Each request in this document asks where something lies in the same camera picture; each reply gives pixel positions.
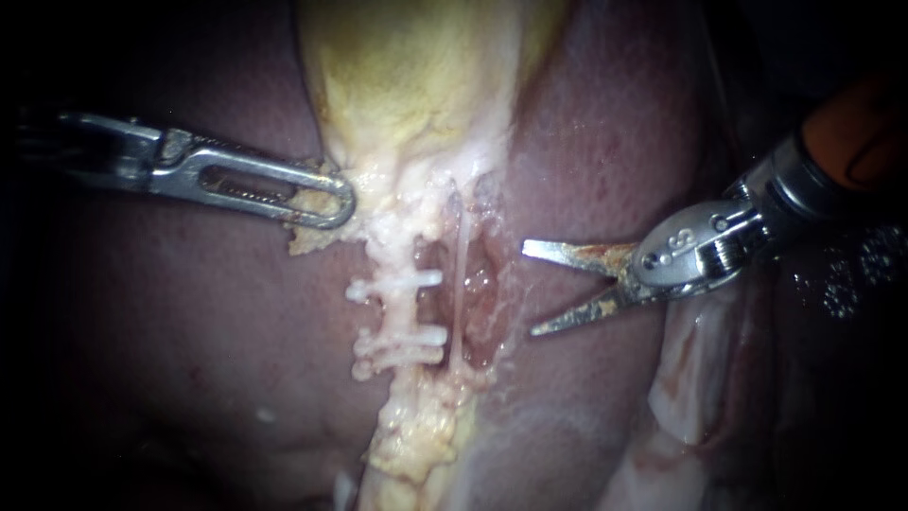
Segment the scissors blade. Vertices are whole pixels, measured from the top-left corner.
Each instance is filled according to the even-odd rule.
[[[533,326],[530,334],[536,337],[586,325],[647,302],[649,293],[642,292],[646,290],[628,274],[631,271],[629,261],[636,248],[636,243],[573,245],[542,239],[525,240],[524,256],[616,279],[591,300]]]
[[[572,245],[543,239],[526,239],[524,256],[542,259],[585,272],[618,277],[627,266],[627,257],[637,248],[636,243]]]
[[[595,298],[577,307],[569,308],[559,316],[534,325],[530,329],[530,335],[538,337],[594,323],[640,303],[642,302],[635,295],[626,292],[624,286],[618,283]]]

